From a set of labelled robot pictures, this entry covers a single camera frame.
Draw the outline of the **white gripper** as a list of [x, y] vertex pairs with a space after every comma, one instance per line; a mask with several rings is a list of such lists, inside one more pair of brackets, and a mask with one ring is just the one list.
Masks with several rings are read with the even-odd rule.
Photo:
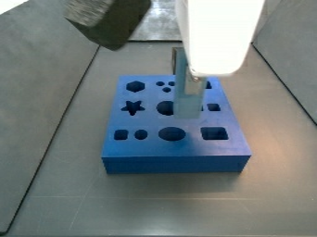
[[175, 0], [191, 81], [232, 74], [246, 56], [264, 0]]

